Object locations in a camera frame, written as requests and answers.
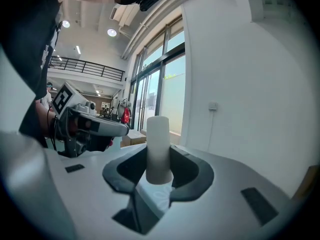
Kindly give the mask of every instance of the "railing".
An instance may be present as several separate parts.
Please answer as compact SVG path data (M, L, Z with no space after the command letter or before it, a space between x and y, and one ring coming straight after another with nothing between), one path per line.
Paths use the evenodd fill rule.
M49 69L69 70L89 75L122 81L124 71L89 61L74 58L52 56Z

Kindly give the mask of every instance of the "black shirt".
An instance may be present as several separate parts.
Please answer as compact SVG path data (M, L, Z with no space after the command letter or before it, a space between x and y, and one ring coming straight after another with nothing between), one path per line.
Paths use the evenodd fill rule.
M58 0L14 0L2 25L1 44L11 64L39 100L47 94L47 72L59 23ZM47 146L32 102L20 132Z

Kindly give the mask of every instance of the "red fire extinguisher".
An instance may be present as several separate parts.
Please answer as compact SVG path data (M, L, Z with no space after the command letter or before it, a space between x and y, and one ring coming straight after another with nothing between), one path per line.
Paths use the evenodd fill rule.
M130 112L129 112L129 109L126 107L126 108L124 108L124 112L121 117L121 123L127 124L127 123L129 123L129 119L130 119Z

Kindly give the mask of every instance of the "ceiling light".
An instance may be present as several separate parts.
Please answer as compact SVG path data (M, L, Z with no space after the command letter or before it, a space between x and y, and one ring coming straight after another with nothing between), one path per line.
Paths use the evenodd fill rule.
M79 46L78 46L78 45L76 46L76 49L78 50L78 54L81 54L81 52L80 52L80 48L79 48Z
M69 21L67 21L67 20L62 21L62 25L63 25L65 28L69 28L69 27L70 27L70 23L69 23Z
M107 33L110 37L115 37L117 35L117 31L112 28L108 29Z

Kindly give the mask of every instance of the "white cylinder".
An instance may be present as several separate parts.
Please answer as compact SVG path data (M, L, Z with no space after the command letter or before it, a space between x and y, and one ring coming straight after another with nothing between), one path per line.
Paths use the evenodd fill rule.
M146 170L149 183L162 185L172 180L170 170L169 119L165 116L152 116L146 121Z

